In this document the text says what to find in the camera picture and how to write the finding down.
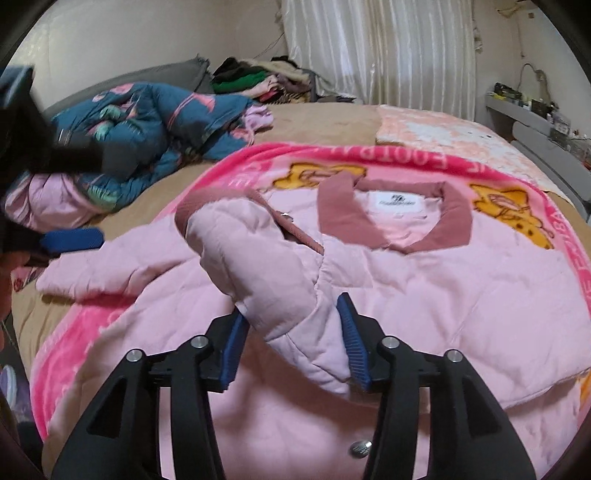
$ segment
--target green clothing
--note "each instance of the green clothing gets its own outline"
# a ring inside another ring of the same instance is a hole
[[[245,75],[233,82],[212,83],[213,91],[216,93],[234,93],[248,90],[261,83],[268,75],[269,72],[259,72]]]

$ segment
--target cable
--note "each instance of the cable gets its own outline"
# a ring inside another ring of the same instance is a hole
[[[515,24],[517,25],[517,40],[519,41],[519,56],[521,60],[525,58],[525,53],[523,52],[523,39],[521,37],[521,24],[519,23],[519,17],[515,17]]]
[[[527,66],[529,66],[534,71],[536,76],[538,75],[537,70],[535,69],[535,67],[531,63],[529,63],[529,62],[524,63],[523,66],[521,67],[521,73],[519,74],[519,85],[517,86],[518,92],[521,91],[521,82],[523,82],[523,72],[525,71],[525,67],[527,67]]]
[[[285,32],[282,32],[281,35],[279,35],[279,38],[277,40],[275,40],[274,42],[270,43],[269,46],[267,48],[265,48],[265,50],[263,50],[262,52],[260,52],[256,57],[254,57],[255,59],[257,59],[258,57],[260,57],[261,55],[267,53],[270,49],[272,49],[273,47],[275,47],[275,45],[277,45],[279,43],[279,41],[285,36]]]
[[[12,335],[8,331],[8,325],[6,324],[7,320],[8,317],[6,317],[4,320],[0,320],[0,325],[2,326],[0,328],[0,334],[2,333],[2,331],[4,331],[4,336],[8,339],[9,345],[11,345],[15,350],[18,351],[17,341],[12,337]]]
[[[497,10],[497,12],[499,12],[505,18],[511,18],[519,10],[521,10],[521,8],[522,8],[522,6],[519,5],[517,2],[515,2],[515,5],[513,7],[503,8],[503,9]]]

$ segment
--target pile of clothes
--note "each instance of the pile of clothes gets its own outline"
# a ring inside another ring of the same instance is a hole
[[[271,61],[226,59],[213,74],[213,91],[240,93],[261,103],[311,102],[310,74],[287,56]]]
[[[95,95],[52,119],[106,142],[101,173],[23,174],[4,202],[14,221],[40,232],[76,228],[116,212],[182,166],[221,160],[254,142],[273,122],[267,107],[242,95],[204,95],[136,82]]]

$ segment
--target pink blanket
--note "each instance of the pink blanket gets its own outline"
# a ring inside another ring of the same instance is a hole
[[[535,244],[565,254],[579,278],[587,305],[591,306],[589,260],[554,203],[524,181],[486,165],[444,154],[402,147],[263,144],[237,152],[214,166],[168,205],[158,218],[175,211],[189,191],[203,186],[263,190],[314,187],[323,178],[341,170],[387,178],[395,177],[396,168],[400,167],[413,169],[428,177],[429,181],[445,176],[466,179],[463,193],[473,199],[475,209],[516,230],[525,225],[526,231],[532,232],[529,236]],[[42,437],[47,436],[55,421],[52,417],[56,407],[72,385],[94,342],[107,327],[116,326],[116,320],[133,302],[133,297],[103,296],[89,303],[76,304],[42,346],[31,375],[35,421]]]

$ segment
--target brown bedsheet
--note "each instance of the brown bedsheet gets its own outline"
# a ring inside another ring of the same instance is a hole
[[[308,103],[271,107],[275,115],[273,129],[258,134],[261,142],[298,142],[321,145],[374,145],[381,120],[376,107],[344,103]],[[210,164],[186,167],[159,181],[132,205],[95,222],[107,239],[114,239],[133,227],[151,222],[154,217]],[[550,193],[591,254],[591,228],[566,200]],[[34,283],[15,293],[12,299],[14,328],[27,374],[43,341],[53,332],[68,311],[71,302],[42,296]]]

